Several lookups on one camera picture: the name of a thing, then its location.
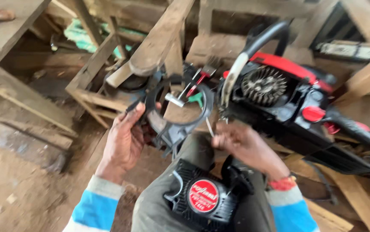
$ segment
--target man's right hand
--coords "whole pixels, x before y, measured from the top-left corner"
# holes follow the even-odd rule
[[[251,127],[238,124],[216,125],[214,148],[226,150],[245,164],[265,173],[269,181],[288,177],[290,171],[280,157]]]

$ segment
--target hand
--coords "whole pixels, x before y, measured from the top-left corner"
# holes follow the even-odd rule
[[[96,176],[122,184],[126,171],[136,165],[145,144],[141,127],[135,125],[144,112],[145,104],[139,103],[134,110],[115,118]]]
[[[214,148],[228,151],[245,164],[267,174],[270,181],[290,175],[288,167],[280,157],[251,127],[218,123],[216,133],[212,139]]]

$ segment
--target chainsaw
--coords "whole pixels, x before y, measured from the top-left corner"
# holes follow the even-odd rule
[[[370,157],[363,159],[330,138],[341,130],[370,150],[369,128],[329,104],[336,82],[332,74],[282,57],[288,27],[287,21],[281,21],[248,37],[218,87],[221,116],[250,124],[306,160],[343,174],[370,172]],[[272,39],[279,40],[274,54],[259,52]]]

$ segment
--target dirt floor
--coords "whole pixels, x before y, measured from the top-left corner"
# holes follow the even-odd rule
[[[73,156],[64,173],[47,172],[0,147],[0,232],[62,231],[105,145],[105,139],[101,139],[105,129],[90,118],[84,124],[70,148]],[[127,191],[115,215],[118,225],[112,231],[130,231],[137,197],[170,163],[170,158],[162,159],[161,154],[146,147],[138,165],[127,175]]]

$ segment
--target engine cooling fins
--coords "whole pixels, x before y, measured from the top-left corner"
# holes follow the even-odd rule
[[[275,104],[287,88],[282,72],[270,66],[260,66],[247,73],[241,83],[244,97],[258,106],[270,107]]]

